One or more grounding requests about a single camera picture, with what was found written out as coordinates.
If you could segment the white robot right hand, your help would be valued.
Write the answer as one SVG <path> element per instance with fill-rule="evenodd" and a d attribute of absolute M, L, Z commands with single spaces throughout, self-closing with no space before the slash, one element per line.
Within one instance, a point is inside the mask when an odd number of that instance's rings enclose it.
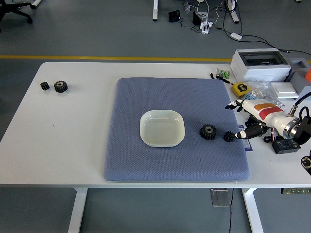
<path fill-rule="evenodd" d="M 285 128 L 295 119 L 292 116 L 287 116 L 281 108 L 265 99 L 235 100 L 225 108 L 235 109 L 236 107 L 238 107 L 238 112 L 245 110 L 259 120 L 259 123 L 238 133 L 227 133 L 228 138 L 251 139 L 265 134 L 270 127 L 274 127 L 278 132 L 283 133 L 286 131 Z"/>

